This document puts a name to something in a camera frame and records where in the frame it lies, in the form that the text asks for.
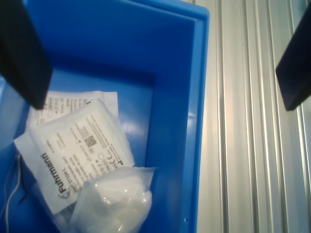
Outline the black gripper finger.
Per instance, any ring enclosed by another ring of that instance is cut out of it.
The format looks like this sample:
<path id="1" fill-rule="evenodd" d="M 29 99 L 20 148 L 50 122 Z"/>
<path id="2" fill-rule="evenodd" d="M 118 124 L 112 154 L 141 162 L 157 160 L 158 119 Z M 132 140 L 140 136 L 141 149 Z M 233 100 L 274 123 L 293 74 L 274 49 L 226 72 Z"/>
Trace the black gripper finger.
<path id="1" fill-rule="evenodd" d="M 52 66 L 24 3 L 0 2 L 0 74 L 35 109 L 42 109 Z"/>
<path id="2" fill-rule="evenodd" d="M 286 111 L 295 110 L 311 95 L 310 5 L 276 67 L 276 76 Z"/>

